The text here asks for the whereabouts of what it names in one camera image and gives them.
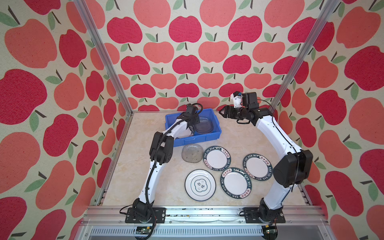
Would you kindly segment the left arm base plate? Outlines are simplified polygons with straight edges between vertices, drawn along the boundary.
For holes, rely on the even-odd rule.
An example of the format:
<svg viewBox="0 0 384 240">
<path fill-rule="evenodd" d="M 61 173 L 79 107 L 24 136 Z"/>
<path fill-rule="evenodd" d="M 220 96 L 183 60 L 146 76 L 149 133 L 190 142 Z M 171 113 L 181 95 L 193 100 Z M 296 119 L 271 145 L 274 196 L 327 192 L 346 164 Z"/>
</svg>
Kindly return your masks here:
<svg viewBox="0 0 384 240">
<path fill-rule="evenodd" d="M 154 222 L 163 224 L 165 222 L 166 208 L 145 207 L 143 210 L 138 208 L 129 208 L 125 223 L 127 224 L 153 224 Z"/>
</svg>

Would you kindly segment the clear glass plate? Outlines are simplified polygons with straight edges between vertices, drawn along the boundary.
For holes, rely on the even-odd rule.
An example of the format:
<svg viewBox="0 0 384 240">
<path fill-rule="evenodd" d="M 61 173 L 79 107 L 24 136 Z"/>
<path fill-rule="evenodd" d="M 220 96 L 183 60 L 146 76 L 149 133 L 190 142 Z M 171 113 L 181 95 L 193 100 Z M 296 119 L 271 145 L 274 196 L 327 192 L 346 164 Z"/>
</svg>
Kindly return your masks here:
<svg viewBox="0 0 384 240">
<path fill-rule="evenodd" d="M 200 117 L 200 122 L 194 125 L 195 132 L 198 134 L 209 134 L 214 130 L 213 122 L 205 117 Z"/>
<path fill-rule="evenodd" d="M 199 163 L 204 156 L 204 149 L 198 144 L 185 145 L 182 149 L 182 159 L 187 163 Z"/>
</svg>

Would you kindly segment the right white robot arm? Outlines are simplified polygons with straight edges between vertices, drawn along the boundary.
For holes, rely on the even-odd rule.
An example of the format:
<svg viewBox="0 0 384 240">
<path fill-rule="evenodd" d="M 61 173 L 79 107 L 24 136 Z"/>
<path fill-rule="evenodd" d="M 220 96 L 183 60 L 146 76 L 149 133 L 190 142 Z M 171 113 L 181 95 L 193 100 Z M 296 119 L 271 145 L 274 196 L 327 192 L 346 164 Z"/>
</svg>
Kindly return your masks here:
<svg viewBox="0 0 384 240">
<path fill-rule="evenodd" d="M 309 177 L 313 154 L 300 146 L 284 132 L 268 108 L 261 108 L 255 92 L 234 92 L 230 99 L 234 105 L 225 105 L 220 111 L 224 118 L 238 124 L 253 124 L 269 140 L 281 160 L 273 168 L 274 183 L 260 201 L 258 215 L 264 223 L 275 220 L 283 209 L 283 201 L 295 185 Z"/>
</svg>

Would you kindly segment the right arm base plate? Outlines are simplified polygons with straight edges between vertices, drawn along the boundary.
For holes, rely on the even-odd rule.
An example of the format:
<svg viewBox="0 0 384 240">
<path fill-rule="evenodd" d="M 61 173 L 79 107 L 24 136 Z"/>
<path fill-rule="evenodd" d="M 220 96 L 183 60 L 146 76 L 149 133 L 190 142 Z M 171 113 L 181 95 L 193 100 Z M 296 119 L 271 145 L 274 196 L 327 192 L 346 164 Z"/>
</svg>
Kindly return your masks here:
<svg viewBox="0 0 384 240">
<path fill-rule="evenodd" d="M 268 208 L 243 208 L 239 216 L 244 217 L 247 224 L 286 223 L 282 208 L 277 210 L 269 210 Z"/>
</svg>

